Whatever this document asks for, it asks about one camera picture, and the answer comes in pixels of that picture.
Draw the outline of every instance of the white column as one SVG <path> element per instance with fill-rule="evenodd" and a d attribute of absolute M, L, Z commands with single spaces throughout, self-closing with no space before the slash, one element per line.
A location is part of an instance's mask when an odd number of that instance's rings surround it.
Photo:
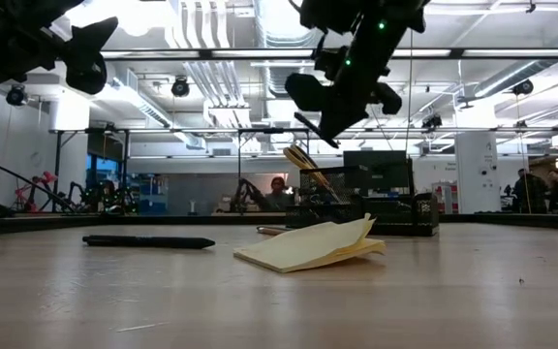
<path fill-rule="evenodd" d="M 75 94 L 67 93 L 50 106 L 51 129 L 84 130 L 89 127 L 89 102 Z M 72 134 L 65 134 L 62 142 Z M 59 163 L 58 191 L 68 193 L 71 182 L 85 186 L 85 159 L 87 156 L 87 135 L 74 135 L 61 149 Z"/>
<path fill-rule="evenodd" d="M 494 127 L 494 107 L 476 105 L 455 115 L 458 127 Z M 494 132 L 467 132 L 455 136 L 460 213 L 501 209 L 497 144 Z"/>

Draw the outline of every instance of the man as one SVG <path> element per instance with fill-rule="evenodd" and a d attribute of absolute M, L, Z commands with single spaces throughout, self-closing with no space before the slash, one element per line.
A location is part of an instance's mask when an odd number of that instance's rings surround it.
<path fill-rule="evenodd" d="M 558 170 L 551 170 L 548 173 L 548 179 L 552 181 L 550 196 L 548 196 L 550 200 L 548 210 L 552 213 L 558 213 Z"/>
<path fill-rule="evenodd" d="M 283 177 L 276 176 L 270 182 L 270 188 L 272 192 L 266 195 L 266 200 L 270 204 L 270 210 L 276 212 L 283 212 L 286 210 L 286 206 L 292 205 L 294 203 L 294 198 L 284 193 L 286 189 L 286 181 Z"/>
<path fill-rule="evenodd" d="M 518 176 L 520 179 L 513 187 L 513 194 L 518 198 L 520 213 L 547 213 L 545 181 L 524 169 L 518 170 Z"/>

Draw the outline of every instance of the black marker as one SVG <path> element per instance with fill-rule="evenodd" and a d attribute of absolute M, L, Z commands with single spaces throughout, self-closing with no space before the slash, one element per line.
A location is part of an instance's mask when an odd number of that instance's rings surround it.
<path fill-rule="evenodd" d="M 122 237 L 89 236 L 83 237 L 89 246 L 103 247 L 158 247 L 203 249 L 214 246 L 215 242 L 207 238 L 158 238 L 158 237 Z"/>

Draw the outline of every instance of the red equipment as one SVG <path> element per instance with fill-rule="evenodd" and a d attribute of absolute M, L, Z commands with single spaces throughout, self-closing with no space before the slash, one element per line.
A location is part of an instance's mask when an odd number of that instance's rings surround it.
<path fill-rule="evenodd" d="M 51 174 L 48 171 L 43 173 L 43 176 L 33 176 L 31 181 L 34 184 L 43 184 L 45 189 L 48 192 L 51 192 L 49 184 L 57 180 L 57 176 Z M 26 191 L 29 190 L 29 196 L 25 197 L 24 194 Z M 42 212 L 43 209 L 47 206 L 48 202 L 46 202 L 40 209 L 36 207 L 36 203 L 34 201 L 34 195 L 36 194 L 36 187 L 30 184 L 27 184 L 19 189 L 15 190 L 16 195 L 16 205 L 22 207 L 25 212 Z"/>

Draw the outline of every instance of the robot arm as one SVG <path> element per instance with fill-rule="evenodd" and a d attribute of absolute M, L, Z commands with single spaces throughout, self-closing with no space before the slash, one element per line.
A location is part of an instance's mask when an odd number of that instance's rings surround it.
<path fill-rule="evenodd" d="M 297 119 L 331 146 L 341 132 L 368 117 L 365 108 L 382 103 L 385 114 L 396 114 L 402 99 L 379 77 L 390 73 L 387 64 L 408 29 L 425 31 L 423 7 L 429 0 L 303 0 L 300 23 L 308 28 L 328 29 L 339 34 L 352 32 L 349 47 L 324 49 L 324 37 L 312 58 L 315 69 L 324 71 L 334 82 L 322 86 L 313 76 L 292 74 L 286 90 L 303 111 L 321 111 L 320 125 L 315 126 L 302 115 Z"/>
<path fill-rule="evenodd" d="M 270 203 L 264 197 L 260 189 L 256 187 L 252 182 L 245 178 L 241 178 L 238 182 L 238 187 L 236 188 L 236 194 L 232 199 L 230 211 L 242 212 L 246 210 L 245 203 L 247 198 L 251 199 L 252 202 L 262 210 L 270 210 Z"/>
<path fill-rule="evenodd" d="M 24 82 L 27 72 L 67 66 L 66 82 L 85 93 L 100 92 L 107 82 L 107 67 L 100 50 L 117 28 L 111 17 L 84 28 L 73 26 L 65 42 L 49 27 L 82 0 L 0 0 L 0 83 Z"/>

